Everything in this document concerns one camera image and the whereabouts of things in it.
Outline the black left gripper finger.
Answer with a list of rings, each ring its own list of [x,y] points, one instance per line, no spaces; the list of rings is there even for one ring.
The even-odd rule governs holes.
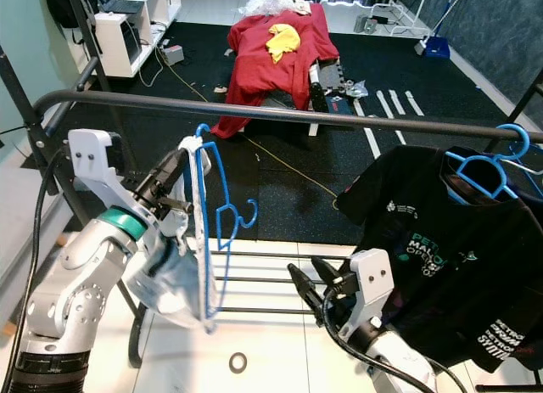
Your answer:
[[[186,149],[168,152],[148,173],[148,187],[153,193],[170,193],[187,167]]]

